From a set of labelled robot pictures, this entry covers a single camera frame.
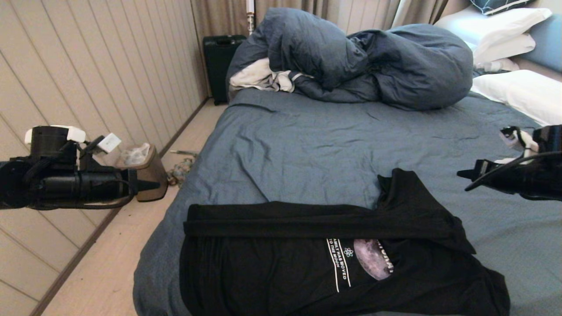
wooden floor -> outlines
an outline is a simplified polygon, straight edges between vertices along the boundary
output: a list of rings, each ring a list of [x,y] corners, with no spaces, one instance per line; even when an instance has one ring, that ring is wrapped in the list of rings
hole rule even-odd
[[[208,101],[171,149],[200,151],[225,108]],[[168,170],[184,158],[167,153],[162,162]],[[148,203],[134,200],[123,207],[43,315],[136,315],[132,298],[133,273],[140,251],[177,193],[177,187],[169,187],[162,200]]]

black suitcase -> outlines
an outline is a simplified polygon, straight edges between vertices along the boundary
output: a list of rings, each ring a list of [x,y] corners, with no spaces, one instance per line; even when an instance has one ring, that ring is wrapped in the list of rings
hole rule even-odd
[[[209,36],[203,38],[203,52],[211,93],[215,105],[227,102],[226,72],[236,49],[246,39],[244,35]]]

atom logo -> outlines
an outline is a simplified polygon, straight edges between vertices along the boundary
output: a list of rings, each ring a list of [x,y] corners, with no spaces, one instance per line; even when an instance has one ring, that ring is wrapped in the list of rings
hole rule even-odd
[[[346,256],[348,257],[353,257],[353,250],[351,250],[351,248],[345,248],[343,253],[346,254]]]

white pole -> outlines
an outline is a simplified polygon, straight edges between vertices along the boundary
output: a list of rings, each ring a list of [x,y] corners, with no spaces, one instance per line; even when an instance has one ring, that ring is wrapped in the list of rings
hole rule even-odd
[[[256,11],[254,6],[254,0],[246,0],[246,15],[248,17],[248,32],[252,35],[253,30],[256,26]]]

gray bed sheet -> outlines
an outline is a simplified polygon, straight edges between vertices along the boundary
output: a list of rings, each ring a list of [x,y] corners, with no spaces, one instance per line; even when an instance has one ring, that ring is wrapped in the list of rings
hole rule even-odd
[[[464,192],[468,180],[456,176],[476,159],[519,155],[498,136],[507,125],[536,127],[526,116],[476,94],[443,110],[413,112],[382,103],[325,103],[298,94],[241,91],[141,253],[134,284],[138,314],[189,315],[178,284],[189,205],[284,201],[375,208],[377,175],[389,177],[392,169],[402,168],[415,171],[463,220],[477,258],[505,275],[512,315],[560,315],[561,204],[484,187]]]

